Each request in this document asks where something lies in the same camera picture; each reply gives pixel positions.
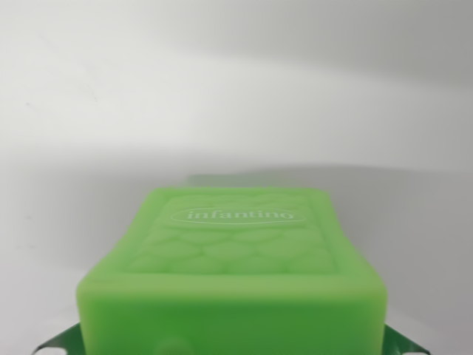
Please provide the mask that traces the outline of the gripper left finger with black rubber pad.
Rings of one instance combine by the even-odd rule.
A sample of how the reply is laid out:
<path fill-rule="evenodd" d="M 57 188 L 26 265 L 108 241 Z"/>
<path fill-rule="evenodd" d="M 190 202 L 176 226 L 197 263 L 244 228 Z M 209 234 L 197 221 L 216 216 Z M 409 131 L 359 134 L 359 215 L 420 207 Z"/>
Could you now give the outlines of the gripper left finger with black rubber pad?
<path fill-rule="evenodd" d="M 59 349 L 63 354 L 84 355 L 84 341 L 79 323 L 69 327 L 65 331 L 55 335 L 42 344 L 38 345 L 32 354 L 40 354 L 44 349 Z"/>

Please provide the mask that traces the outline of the gripper right finger with black rubber pad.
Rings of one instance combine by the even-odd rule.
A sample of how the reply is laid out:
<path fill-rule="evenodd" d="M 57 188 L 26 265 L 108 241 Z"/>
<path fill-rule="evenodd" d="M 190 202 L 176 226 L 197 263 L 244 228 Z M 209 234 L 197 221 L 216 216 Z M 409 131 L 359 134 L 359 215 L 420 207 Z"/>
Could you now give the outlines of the gripper right finger with black rubber pad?
<path fill-rule="evenodd" d="M 386 324 L 384 326 L 383 355 L 428 354 L 432 352 Z"/>

